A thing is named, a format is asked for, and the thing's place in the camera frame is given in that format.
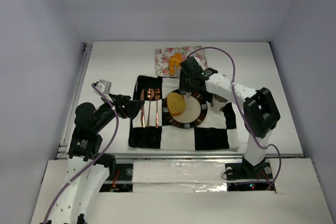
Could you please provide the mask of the orange striped croissant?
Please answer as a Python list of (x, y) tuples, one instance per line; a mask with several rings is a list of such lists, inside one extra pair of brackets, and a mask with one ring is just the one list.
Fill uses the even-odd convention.
[(179, 70), (180, 63), (183, 61), (182, 55), (178, 52), (173, 56), (169, 57), (169, 75), (175, 76), (177, 71)]

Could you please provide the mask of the sliced bread loaf piece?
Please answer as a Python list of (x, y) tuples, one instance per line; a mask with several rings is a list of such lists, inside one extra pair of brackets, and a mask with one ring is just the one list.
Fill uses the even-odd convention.
[(171, 92), (166, 97), (166, 106), (171, 116), (182, 115), (185, 111), (184, 95)]

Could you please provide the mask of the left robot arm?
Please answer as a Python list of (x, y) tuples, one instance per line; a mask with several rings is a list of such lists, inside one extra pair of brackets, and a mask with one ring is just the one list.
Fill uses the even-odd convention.
[(75, 110), (75, 129), (68, 150), (66, 177), (43, 223), (86, 223), (88, 211), (106, 179), (116, 173), (114, 155), (100, 150), (100, 131), (112, 120), (134, 119), (144, 101), (128, 95), (102, 97), (95, 107), (85, 102)]

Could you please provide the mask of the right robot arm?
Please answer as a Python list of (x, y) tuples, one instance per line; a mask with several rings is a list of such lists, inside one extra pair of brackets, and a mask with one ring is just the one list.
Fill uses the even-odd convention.
[(236, 104), (249, 132), (243, 165), (252, 171), (261, 168), (266, 160), (269, 137), (280, 120), (280, 113), (272, 93), (235, 83), (233, 79), (212, 68), (202, 69), (195, 58), (180, 63), (180, 89), (217, 95)]

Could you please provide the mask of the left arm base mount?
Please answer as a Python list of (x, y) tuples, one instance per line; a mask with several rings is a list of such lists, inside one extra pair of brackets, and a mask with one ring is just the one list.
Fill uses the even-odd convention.
[(108, 178), (102, 184), (99, 192), (127, 193), (133, 191), (133, 164), (118, 163), (114, 155), (103, 154), (97, 164), (108, 169)]

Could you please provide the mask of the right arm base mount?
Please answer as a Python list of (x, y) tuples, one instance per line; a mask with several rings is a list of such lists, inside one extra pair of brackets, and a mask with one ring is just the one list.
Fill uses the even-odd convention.
[(228, 191), (275, 191), (273, 173), (269, 160), (256, 167), (242, 160), (240, 163), (226, 163), (222, 179), (227, 182)]

